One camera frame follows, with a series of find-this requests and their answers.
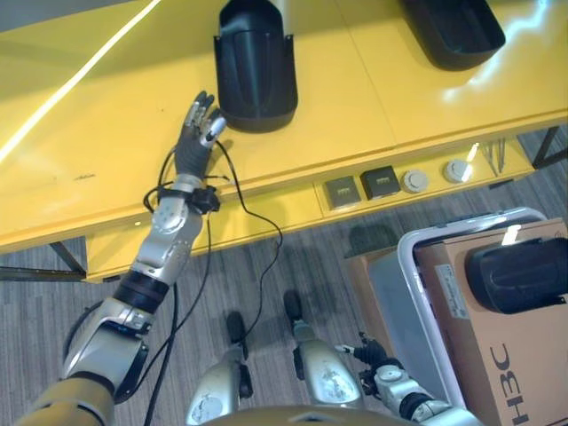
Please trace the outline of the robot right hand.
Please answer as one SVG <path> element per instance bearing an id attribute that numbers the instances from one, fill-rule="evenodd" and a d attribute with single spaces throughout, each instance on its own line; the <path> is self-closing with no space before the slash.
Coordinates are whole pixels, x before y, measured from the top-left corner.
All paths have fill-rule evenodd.
<path id="1" fill-rule="evenodd" d="M 386 350 L 374 338 L 368 337 L 365 332 L 359 331 L 360 346 L 352 346 L 345 343 L 337 344 L 335 349 L 341 353 L 352 355 L 355 359 L 367 366 L 366 370 L 359 373 L 359 379 L 366 385 L 374 380 L 376 370 L 386 366 L 391 359 Z"/>

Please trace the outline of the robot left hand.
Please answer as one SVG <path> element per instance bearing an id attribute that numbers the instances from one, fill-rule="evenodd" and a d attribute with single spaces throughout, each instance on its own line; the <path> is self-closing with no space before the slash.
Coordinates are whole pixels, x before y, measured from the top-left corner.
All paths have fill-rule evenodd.
<path id="1" fill-rule="evenodd" d="M 190 105 L 174 149 L 174 184 L 196 187 L 205 178 L 213 145 L 226 127 L 213 94 L 201 91 Z"/>

